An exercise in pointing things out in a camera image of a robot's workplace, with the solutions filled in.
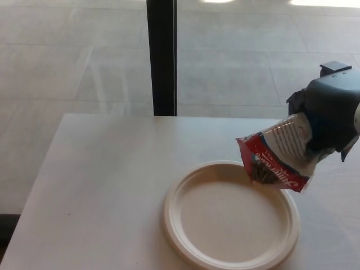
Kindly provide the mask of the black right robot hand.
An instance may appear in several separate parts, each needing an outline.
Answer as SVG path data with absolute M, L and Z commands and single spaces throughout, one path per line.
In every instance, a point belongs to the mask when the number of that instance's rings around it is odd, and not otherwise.
M 319 154 L 323 159 L 336 151 L 345 161 L 359 140 L 359 70 L 337 61 L 320 67 L 319 78 L 286 100 L 288 112 L 303 113 L 309 121 L 309 156 Z

